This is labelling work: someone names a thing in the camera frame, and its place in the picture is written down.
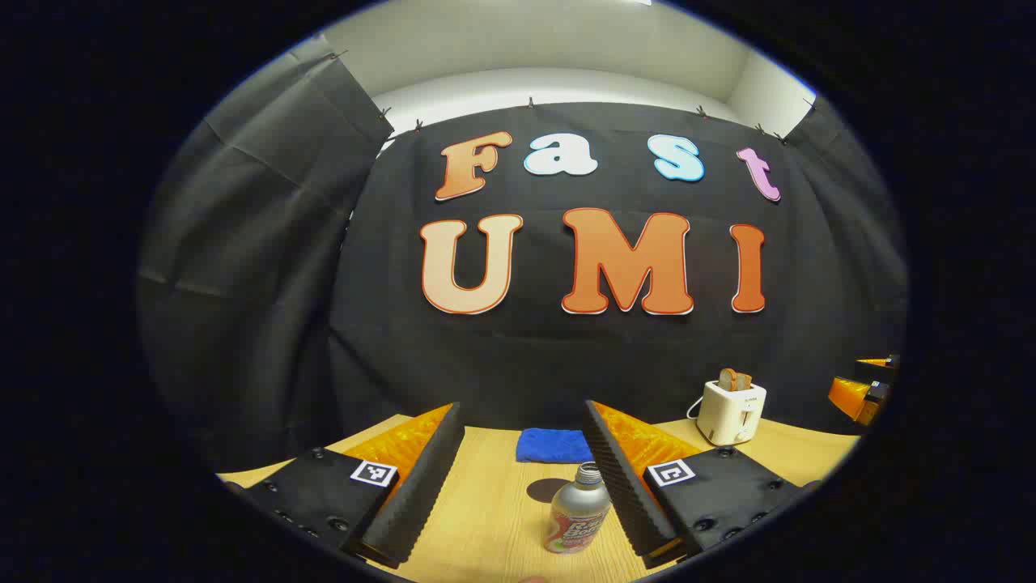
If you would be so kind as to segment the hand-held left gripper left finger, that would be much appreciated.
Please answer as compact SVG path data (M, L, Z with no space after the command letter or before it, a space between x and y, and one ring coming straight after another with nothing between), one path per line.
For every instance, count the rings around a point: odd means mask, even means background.
M410 559L465 435L447 403L344 453L313 448L251 486L228 487L305 543L386 569Z

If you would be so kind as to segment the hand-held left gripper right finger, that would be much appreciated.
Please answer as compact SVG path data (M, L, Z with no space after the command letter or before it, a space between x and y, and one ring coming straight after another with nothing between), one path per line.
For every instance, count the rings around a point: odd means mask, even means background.
M715 445L688 419L659 425L584 402L582 432L645 569L682 562L769 521L822 480L822 433L762 419Z

